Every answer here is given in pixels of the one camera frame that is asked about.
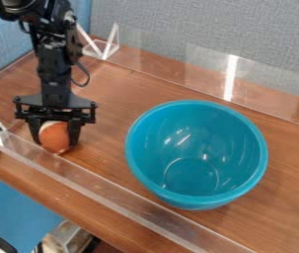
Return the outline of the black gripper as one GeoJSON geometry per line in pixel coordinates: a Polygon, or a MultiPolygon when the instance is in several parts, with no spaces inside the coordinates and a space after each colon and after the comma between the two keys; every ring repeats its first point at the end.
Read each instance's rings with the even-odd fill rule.
{"type": "Polygon", "coordinates": [[[71,90],[71,82],[42,82],[38,94],[17,96],[15,117],[30,125],[37,144],[41,144],[41,129],[47,121],[69,122],[70,146],[74,147],[81,136],[82,124],[95,123],[97,104],[79,97],[71,90]]]}

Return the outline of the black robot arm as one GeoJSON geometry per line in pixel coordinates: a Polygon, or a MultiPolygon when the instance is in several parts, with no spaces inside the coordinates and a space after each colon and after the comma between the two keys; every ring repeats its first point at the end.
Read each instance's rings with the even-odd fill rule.
{"type": "Polygon", "coordinates": [[[69,0],[0,0],[0,19],[17,22],[31,37],[39,60],[42,92],[14,98],[15,117],[29,123],[35,142],[41,142],[42,126],[50,121],[67,124],[69,144],[78,143],[81,129],[95,122],[95,102],[73,92],[83,88],[73,78],[73,68],[82,67],[83,44],[78,22],[69,0]]]}

